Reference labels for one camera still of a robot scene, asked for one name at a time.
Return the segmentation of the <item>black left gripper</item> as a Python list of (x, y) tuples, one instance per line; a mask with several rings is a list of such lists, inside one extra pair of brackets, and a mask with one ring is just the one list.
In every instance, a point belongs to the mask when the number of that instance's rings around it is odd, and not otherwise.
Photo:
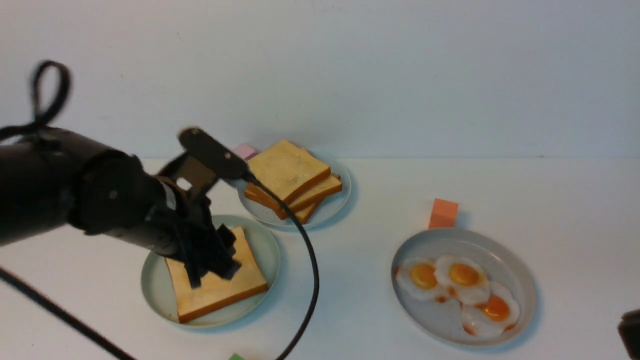
[(205, 269), (230, 281), (242, 264), (234, 259), (237, 237), (225, 225), (215, 228), (211, 200), (200, 195), (190, 202), (174, 190), (161, 190), (145, 218), (147, 248), (182, 261), (192, 290), (201, 287), (200, 261)]

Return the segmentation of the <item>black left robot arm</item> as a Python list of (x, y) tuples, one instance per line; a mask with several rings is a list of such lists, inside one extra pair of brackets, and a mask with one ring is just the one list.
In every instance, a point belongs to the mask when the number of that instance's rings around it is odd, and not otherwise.
[(1, 244), (69, 225), (181, 262), (193, 289), (209, 273), (231, 280), (242, 267), (236, 237), (213, 223), (207, 193), (249, 167), (198, 127), (178, 141), (183, 153), (156, 174), (134, 155), (65, 129), (2, 146)]

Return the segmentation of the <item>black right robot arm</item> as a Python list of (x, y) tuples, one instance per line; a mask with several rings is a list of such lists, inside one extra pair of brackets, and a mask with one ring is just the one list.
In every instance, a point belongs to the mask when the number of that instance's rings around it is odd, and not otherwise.
[(632, 310), (621, 316), (617, 326), (622, 344), (631, 360), (640, 359), (640, 309)]

